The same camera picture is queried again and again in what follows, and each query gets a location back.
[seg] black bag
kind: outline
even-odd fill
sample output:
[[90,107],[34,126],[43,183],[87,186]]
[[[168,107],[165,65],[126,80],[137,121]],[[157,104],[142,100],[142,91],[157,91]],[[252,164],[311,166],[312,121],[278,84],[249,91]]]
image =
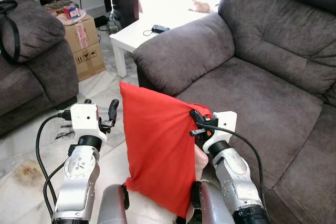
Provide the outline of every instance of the black bag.
[[[20,35],[14,21],[7,17],[7,13],[17,7],[14,0],[4,0],[0,2],[0,51],[4,58],[11,64],[18,64],[20,55]],[[14,33],[14,55],[11,57],[6,51],[2,41],[2,29],[5,22],[9,22]]]

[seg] gray sofa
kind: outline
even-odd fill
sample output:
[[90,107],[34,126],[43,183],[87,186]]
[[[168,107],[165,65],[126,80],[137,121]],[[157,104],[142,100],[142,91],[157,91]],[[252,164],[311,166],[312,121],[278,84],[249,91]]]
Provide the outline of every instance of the gray sofa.
[[[335,22],[336,0],[221,0],[133,53],[140,86],[237,112],[272,223],[336,220]],[[253,152],[231,143],[258,184]]]
[[[18,27],[19,64],[8,63],[0,53],[0,135],[48,108],[75,102],[78,93],[76,66],[62,23],[33,0],[15,1],[18,6],[7,16]],[[12,56],[14,36],[8,22],[0,33]]]

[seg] sofa seat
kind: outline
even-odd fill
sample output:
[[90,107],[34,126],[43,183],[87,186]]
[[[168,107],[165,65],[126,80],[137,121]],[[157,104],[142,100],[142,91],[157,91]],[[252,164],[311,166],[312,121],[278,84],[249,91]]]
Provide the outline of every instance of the sofa seat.
[[335,221],[332,212],[336,206],[335,114],[335,107],[323,105],[304,147],[274,187],[274,192],[288,202],[302,223],[332,224]]
[[[323,105],[316,96],[236,57],[202,76],[176,98],[209,106],[213,112],[235,111],[236,132],[259,150],[268,188],[301,150]],[[252,177],[258,183],[253,152],[234,137],[230,143],[252,164]]]

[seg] red cloth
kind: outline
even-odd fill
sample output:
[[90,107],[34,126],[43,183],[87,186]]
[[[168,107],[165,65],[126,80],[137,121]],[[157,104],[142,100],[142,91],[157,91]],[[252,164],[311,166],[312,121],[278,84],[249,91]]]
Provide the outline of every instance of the red cloth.
[[195,181],[194,138],[189,111],[210,116],[202,105],[120,82],[131,177],[126,186],[178,216],[186,216]]

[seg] small box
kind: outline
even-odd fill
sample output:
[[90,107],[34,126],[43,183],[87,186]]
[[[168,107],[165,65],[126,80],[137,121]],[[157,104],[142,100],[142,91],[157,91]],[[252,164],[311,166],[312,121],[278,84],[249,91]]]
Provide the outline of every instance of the small box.
[[90,15],[86,15],[81,22],[65,26],[65,39],[69,43],[73,54],[98,43],[97,30],[94,24],[94,19]]
[[75,19],[80,17],[79,9],[76,7],[63,7],[63,12],[67,19]]
[[79,81],[88,79],[106,70],[99,43],[75,52],[73,56]]

